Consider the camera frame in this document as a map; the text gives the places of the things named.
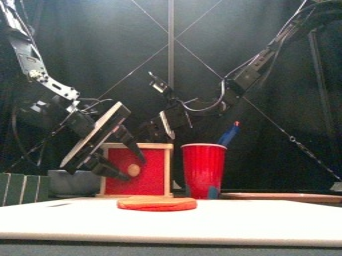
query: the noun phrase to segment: red solo cup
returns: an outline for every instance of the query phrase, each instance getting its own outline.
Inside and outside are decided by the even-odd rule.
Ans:
[[[185,195],[195,199],[216,199],[227,148],[217,144],[192,143],[181,146]]]

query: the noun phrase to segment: white table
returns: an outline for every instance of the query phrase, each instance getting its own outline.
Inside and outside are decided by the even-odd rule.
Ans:
[[[342,247],[342,208],[272,200],[197,200],[177,212],[120,210],[76,198],[0,208],[0,239]]]

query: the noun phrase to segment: black curtain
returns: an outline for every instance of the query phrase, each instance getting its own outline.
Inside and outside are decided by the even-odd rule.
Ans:
[[[212,101],[217,97],[220,78],[265,48],[300,2],[175,0],[173,89],[183,101],[193,98]],[[167,81],[168,1],[49,0],[26,1],[25,6],[30,21],[38,13],[36,43],[49,75],[74,87],[84,98],[123,102],[132,112],[125,126],[137,134],[140,124],[165,107],[164,98],[148,86],[148,71]],[[245,95],[271,121],[240,100],[220,116],[203,117],[193,128],[175,131],[172,175],[179,185],[183,184],[180,145],[215,142],[235,120],[240,121],[240,132],[227,151],[224,188],[326,190],[332,185],[331,175],[288,141],[272,121],[342,175],[340,23],[320,28],[316,36],[327,82],[324,102],[310,43],[303,37],[281,52],[267,83]],[[14,84],[8,88],[1,90],[1,102],[10,102]],[[332,127],[326,125],[323,105],[330,107]],[[10,106],[1,106],[1,115],[6,113],[1,122],[4,169],[20,157],[13,140],[6,139],[9,110]],[[32,144],[38,137],[36,128],[21,126],[21,137],[29,137],[25,143]],[[65,139],[69,135],[60,136],[48,144],[42,172],[57,168],[70,146]]]

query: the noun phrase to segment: blue object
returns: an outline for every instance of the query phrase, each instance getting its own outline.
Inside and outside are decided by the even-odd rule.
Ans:
[[[236,121],[232,127],[220,136],[217,140],[217,144],[227,147],[237,132],[239,132],[239,122]]]

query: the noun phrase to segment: red wooden box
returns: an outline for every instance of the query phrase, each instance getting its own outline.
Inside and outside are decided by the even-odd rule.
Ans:
[[[102,177],[97,196],[171,196],[169,165],[173,146],[163,143],[137,143],[137,146],[144,154],[145,163],[141,163],[123,144],[104,143],[101,145],[104,157],[121,172],[131,176],[131,180],[121,181]]]

